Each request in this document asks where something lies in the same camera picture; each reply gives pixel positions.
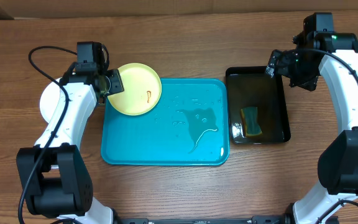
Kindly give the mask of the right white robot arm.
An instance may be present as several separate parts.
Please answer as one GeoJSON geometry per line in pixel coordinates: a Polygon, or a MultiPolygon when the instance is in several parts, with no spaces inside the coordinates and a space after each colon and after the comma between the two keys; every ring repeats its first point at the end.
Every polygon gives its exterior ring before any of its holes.
{"type": "Polygon", "coordinates": [[[281,222],[337,223],[334,214],[358,199],[358,40],[353,33],[336,32],[330,12],[316,12],[304,19],[293,43],[293,50],[272,52],[266,73],[309,91],[323,77],[338,136],[319,157],[317,183],[288,206],[281,222]]]}

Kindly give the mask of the white plate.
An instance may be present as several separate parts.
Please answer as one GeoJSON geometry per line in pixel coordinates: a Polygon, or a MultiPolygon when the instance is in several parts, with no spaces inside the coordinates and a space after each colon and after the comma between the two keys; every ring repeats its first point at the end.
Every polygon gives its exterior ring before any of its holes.
{"type": "Polygon", "coordinates": [[[60,87],[49,83],[41,94],[39,108],[43,119],[49,123],[60,99],[60,87]]]}

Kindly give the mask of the green yellow sponge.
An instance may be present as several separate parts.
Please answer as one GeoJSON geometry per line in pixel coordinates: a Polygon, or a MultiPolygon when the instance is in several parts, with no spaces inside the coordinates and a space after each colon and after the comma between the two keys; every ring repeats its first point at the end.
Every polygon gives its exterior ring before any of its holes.
{"type": "Polygon", "coordinates": [[[241,118],[243,122],[243,130],[246,137],[258,136],[262,134],[262,130],[257,121],[257,107],[246,107],[241,109],[241,118]]]}

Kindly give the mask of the yellow-green plate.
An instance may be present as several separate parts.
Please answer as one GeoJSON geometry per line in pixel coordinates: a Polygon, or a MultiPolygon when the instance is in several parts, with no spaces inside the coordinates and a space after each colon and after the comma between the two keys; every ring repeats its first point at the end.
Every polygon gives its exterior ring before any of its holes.
{"type": "Polygon", "coordinates": [[[128,63],[118,71],[124,91],[108,96],[113,108],[129,116],[149,112],[162,94],[162,83],[155,70],[142,63],[128,63]]]}

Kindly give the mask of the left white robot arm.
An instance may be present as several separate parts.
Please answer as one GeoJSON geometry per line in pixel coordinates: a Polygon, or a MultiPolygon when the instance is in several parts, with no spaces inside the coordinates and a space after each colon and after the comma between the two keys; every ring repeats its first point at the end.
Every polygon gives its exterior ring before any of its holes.
{"type": "Polygon", "coordinates": [[[23,208],[55,223],[121,223],[116,211],[93,195],[93,183],[80,154],[88,119],[100,102],[124,90],[119,71],[109,69],[109,52],[100,42],[79,42],[72,62],[56,80],[57,104],[34,146],[19,149],[16,165],[23,208]]]}

